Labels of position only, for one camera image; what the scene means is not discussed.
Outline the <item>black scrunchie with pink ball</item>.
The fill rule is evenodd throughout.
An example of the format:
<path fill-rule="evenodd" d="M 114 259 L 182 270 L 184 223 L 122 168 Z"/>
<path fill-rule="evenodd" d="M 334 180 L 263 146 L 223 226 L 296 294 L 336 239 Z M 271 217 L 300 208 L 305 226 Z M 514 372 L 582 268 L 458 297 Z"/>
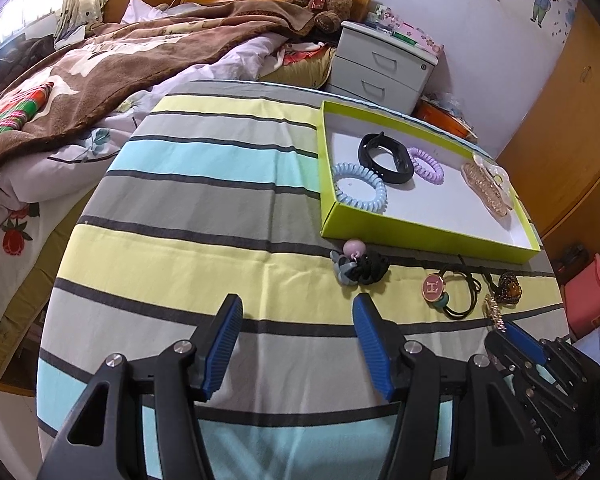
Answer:
<path fill-rule="evenodd" d="M 389 260 L 362 240 L 347 240 L 341 252 L 331 250 L 329 258 L 338 283 L 342 286 L 373 285 L 389 271 Z"/>

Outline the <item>pink beaded hair clip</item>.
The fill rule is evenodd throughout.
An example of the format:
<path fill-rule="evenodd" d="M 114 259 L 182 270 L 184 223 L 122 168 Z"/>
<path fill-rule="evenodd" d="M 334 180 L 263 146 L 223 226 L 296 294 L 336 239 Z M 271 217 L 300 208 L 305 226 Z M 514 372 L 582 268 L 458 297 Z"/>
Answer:
<path fill-rule="evenodd" d="M 483 312 L 494 330 L 498 330 L 501 333 L 506 332 L 500 306 L 491 294 L 486 294 L 484 297 Z"/>

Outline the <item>pink plastic bin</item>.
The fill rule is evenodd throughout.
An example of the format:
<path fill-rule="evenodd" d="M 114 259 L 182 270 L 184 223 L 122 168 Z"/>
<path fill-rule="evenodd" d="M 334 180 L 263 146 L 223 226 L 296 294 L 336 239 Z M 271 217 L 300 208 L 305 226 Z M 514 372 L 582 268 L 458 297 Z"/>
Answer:
<path fill-rule="evenodd" d="M 564 307 L 571 333 L 583 338 L 600 327 L 600 255 L 564 286 Z"/>

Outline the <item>green white shallow box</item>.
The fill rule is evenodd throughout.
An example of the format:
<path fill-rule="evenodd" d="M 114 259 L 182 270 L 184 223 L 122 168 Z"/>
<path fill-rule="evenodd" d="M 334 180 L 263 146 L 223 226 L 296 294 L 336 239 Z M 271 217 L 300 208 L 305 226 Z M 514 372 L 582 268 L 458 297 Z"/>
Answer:
<path fill-rule="evenodd" d="M 460 167 L 472 159 L 469 146 L 394 115 L 335 100 L 323 102 L 316 131 L 322 237 L 508 263 L 525 263 L 540 252 L 539 237 L 518 200 L 507 217 L 497 219 L 465 183 Z M 360 180 L 334 181 L 332 168 L 358 162 L 362 137 L 381 131 L 431 155 L 444 178 L 433 184 L 414 176 L 388 185 L 385 209 L 376 214 L 338 200 L 339 191 L 360 202 L 370 202 L 375 193 Z"/>

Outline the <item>wooden wardrobe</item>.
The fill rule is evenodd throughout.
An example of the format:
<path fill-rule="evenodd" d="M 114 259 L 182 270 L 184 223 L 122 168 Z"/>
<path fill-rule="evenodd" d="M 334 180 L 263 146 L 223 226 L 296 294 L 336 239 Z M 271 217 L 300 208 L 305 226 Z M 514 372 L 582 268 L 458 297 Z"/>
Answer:
<path fill-rule="evenodd" d="M 576 245 L 600 254 L 600 25 L 584 4 L 498 163 L 552 260 Z"/>

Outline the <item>black wristband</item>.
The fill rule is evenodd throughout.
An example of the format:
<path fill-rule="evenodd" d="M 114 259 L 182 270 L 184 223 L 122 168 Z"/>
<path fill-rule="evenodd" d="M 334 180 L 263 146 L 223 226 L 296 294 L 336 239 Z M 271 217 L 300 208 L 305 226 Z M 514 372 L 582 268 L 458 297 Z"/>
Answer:
<path fill-rule="evenodd" d="M 362 137 L 358 144 L 358 162 L 377 174 L 385 184 L 405 184 L 415 173 L 406 146 L 382 131 Z"/>

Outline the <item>striped table cloth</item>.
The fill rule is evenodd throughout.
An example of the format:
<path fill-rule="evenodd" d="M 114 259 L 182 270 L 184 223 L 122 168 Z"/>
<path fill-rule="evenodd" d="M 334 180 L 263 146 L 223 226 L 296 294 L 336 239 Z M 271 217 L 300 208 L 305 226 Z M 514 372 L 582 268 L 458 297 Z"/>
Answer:
<path fill-rule="evenodd" d="M 373 479 L 382 403 L 320 234 L 323 92 L 201 80 L 163 98 L 84 208 L 50 295 L 36 416 L 50 452 L 107 356 L 152 358 L 215 315 L 244 322 L 197 410 L 219 479 Z"/>

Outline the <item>white floral bedsheet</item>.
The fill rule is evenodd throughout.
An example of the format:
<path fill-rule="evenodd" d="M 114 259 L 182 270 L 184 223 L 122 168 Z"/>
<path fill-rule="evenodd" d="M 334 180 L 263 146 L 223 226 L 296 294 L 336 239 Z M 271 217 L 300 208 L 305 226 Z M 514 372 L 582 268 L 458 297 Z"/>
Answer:
<path fill-rule="evenodd" d="M 279 34 L 249 39 L 212 64 L 194 64 L 161 84 L 137 91 L 93 127 L 57 151 L 24 156 L 0 170 L 0 344 L 12 347 L 27 333 L 52 284 L 43 247 L 70 210 L 104 176 L 131 134 L 179 84 L 198 79 L 245 79 L 271 73 Z"/>

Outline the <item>orange storage box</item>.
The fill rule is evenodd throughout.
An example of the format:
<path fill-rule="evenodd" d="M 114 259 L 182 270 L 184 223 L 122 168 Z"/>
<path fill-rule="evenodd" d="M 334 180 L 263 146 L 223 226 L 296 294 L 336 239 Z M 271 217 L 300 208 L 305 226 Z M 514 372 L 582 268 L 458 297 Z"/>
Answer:
<path fill-rule="evenodd" d="M 413 113 L 416 117 L 429 125 L 433 125 L 441 130 L 451 133 L 453 136 L 458 136 L 461 139 L 469 141 L 473 144 L 478 143 L 478 136 L 472 132 L 472 129 L 464 122 L 463 119 L 454 117 L 450 112 L 442 110 L 425 100 L 419 100 L 416 104 Z"/>

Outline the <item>grey three-drawer nightstand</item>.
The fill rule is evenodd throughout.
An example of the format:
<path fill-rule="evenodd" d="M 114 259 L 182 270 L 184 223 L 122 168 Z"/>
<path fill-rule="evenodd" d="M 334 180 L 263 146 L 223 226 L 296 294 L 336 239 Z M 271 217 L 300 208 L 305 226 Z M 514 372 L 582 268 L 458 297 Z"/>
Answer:
<path fill-rule="evenodd" d="M 370 26 L 342 24 L 325 90 L 412 114 L 438 59 Z"/>

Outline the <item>pink flowered box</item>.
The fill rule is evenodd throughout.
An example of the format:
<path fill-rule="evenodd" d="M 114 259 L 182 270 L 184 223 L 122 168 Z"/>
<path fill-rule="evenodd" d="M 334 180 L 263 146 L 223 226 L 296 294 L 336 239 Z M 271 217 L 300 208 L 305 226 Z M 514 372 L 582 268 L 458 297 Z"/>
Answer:
<path fill-rule="evenodd" d="M 388 6 L 378 6 L 377 9 L 378 24 L 387 29 L 393 37 L 401 39 L 412 46 L 418 47 L 437 58 L 442 55 L 444 45 L 434 41 L 421 28 L 404 22 L 398 14 L 395 14 Z"/>

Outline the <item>yellow mattress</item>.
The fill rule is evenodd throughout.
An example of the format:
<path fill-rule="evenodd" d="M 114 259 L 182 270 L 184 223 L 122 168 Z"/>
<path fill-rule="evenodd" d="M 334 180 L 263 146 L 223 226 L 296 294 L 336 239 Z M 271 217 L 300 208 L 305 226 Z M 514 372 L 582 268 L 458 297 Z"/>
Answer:
<path fill-rule="evenodd" d="M 283 65 L 270 74 L 261 75 L 259 80 L 273 84 L 321 89 L 328 83 L 335 53 L 335 48 L 325 48 L 312 58 Z"/>

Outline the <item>brown patterned blanket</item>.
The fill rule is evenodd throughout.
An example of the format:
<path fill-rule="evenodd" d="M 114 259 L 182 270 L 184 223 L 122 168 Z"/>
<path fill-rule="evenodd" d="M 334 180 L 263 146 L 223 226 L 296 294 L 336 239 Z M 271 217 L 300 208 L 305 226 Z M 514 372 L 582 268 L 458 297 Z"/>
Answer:
<path fill-rule="evenodd" d="M 278 0 L 239 0 L 132 24 L 102 23 L 92 36 L 55 51 L 16 78 L 17 92 L 51 82 L 50 97 L 21 129 L 0 134 L 0 169 L 30 154 L 60 148 L 138 90 L 195 64 L 212 64 L 238 44 L 267 32 L 306 36 L 311 11 Z"/>

